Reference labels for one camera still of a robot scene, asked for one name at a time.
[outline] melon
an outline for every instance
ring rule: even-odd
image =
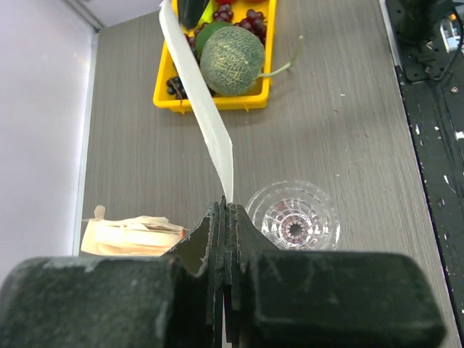
[[[206,41],[200,70],[206,84],[223,96],[240,96],[253,89],[260,77],[274,76],[293,66],[299,49],[290,62],[269,74],[262,73],[265,48],[255,34],[231,25],[215,31]]]
[[[232,25],[232,24],[227,23],[227,22],[212,22],[208,24],[206,27],[204,27],[202,31],[199,32],[195,40],[195,48],[196,48],[196,53],[198,54],[198,57],[202,56],[203,47],[206,44],[206,42],[210,39],[212,34],[214,34],[219,29],[222,29],[229,25]]]

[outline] wood grain surface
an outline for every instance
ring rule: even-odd
[[[278,4],[273,66],[302,34],[296,66],[274,78],[266,109],[221,112],[235,201],[284,179],[321,187],[340,209],[339,248],[413,257],[442,307],[444,347],[460,347],[379,4],[288,2]],[[193,114],[152,104],[162,42],[157,14],[99,35],[83,218],[103,204],[109,219],[158,215],[193,228],[222,194]]]

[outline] yellow plastic tray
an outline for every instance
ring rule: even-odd
[[[237,0],[232,4],[233,22],[240,22],[246,17],[248,9],[261,11],[265,20],[268,22],[268,31],[266,33],[265,47],[265,63],[264,73],[270,73],[273,53],[273,37],[276,25],[276,5],[277,0],[266,0],[262,2],[253,2],[252,0]],[[173,1],[173,9],[178,13],[177,1]],[[175,100],[175,96],[167,94],[166,81],[176,76],[173,59],[167,50],[166,42],[162,47],[161,62],[159,63],[158,77],[156,86],[154,87],[153,104],[160,109],[170,109],[174,112],[185,113],[191,111],[190,101],[188,99]],[[214,99],[219,110],[235,110],[235,109],[262,109],[268,105],[269,90],[271,79],[259,78],[256,86],[243,96],[217,96]]]

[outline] black machine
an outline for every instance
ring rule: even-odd
[[[464,339],[464,3],[386,0],[399,62],[397,80],[447,279],[457,329]],[[454,17],[457,49],[449,50],[442,20]]]
[[[194,26],[207,2],[179,0],[180,21]],[[387,7],[407,111],[425,92],[435,99],[421,102],[442,102],[438,88],[464,78],[455,69],[462,57],[446,52],[436,34],[454,4],[387,0]],[[447,199],[462,197],[455,184],[457,196]],[[434,188],[426,190],[435,216]],[[440,228],[456,231],[447,223]],[[216,348],[223,332],[240,348],[433,348],[446,334],[427,280],[410,258],[278,250],[241,205],[224,199],[211,203],[198,226],[162,257],[28,260],[0,291],[0,348]]]

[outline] glass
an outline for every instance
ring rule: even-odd
[[[258,191],[246,212],[279,249],[335,250],[340,218],[330,197],[304,181],[283,181]]]

